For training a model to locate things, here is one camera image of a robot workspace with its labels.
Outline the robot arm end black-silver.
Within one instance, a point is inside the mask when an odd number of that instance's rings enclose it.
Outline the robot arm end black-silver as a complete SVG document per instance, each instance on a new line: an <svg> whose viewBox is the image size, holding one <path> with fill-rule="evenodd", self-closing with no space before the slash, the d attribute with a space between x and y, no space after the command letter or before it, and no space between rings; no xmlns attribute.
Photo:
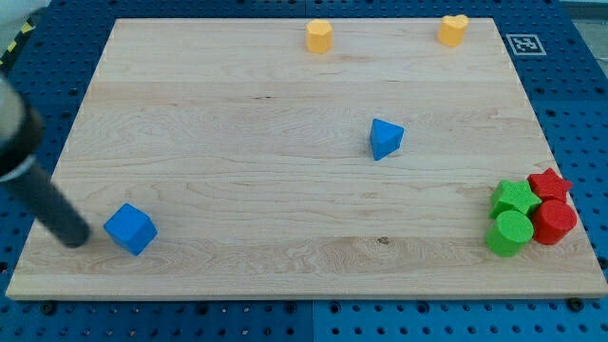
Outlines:
<svg viewBox="0 0 608 342"><path fill-rule="evenodd" d="M42 118L30 101L1 75L1 182L24 174L42 141Z"/></svg>

